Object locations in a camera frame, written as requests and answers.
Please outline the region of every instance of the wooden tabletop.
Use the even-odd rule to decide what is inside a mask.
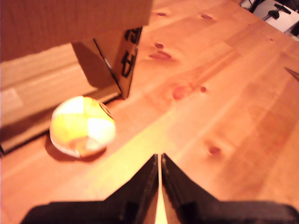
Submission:
[[[138,54],[130,97],[107,105],[117,137],[104,153],[73,159],[44,135],[1,158],[2,223],[103,200],[164,152],[220,200],[299,210],[299,82],[284,69],[299,71],[299,43],[229,0],[156,0]]]

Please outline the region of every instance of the yellow ball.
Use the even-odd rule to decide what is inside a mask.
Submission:
[[[90,97],[64,101],[52,114],[50,139],[61,152],[85,157],[106,147],[115,138],[115,122],[102,103]]]

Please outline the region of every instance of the wood knot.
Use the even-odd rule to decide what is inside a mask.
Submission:
[[[200,88],[200,91],[201,91],[201,92],[206,92],[206,87],[202,86],[202,87]]]
[[[208,151],[211,155],[219,155],[221,152],[221,149],[216,146],[210,146]]]
[[[206,19],[206,20],[212,20],[213,19],[211,16],[208,16],[208,15],[201,15],[201,17],[203,19]]]
[[[157,15],[159,15],[159,16],[167,16],[166,13],[157,13]]]
[[[164,60],[171,59],[170,54],[167,54],[166,52],[161,50],[159,50],[157,53],[149,55],[149,57],[154,59],[164,59]]]
[[[164,45],[161,44],[161,43],[155,43],[155,47],[158,48],[158,49],[163,49]]]

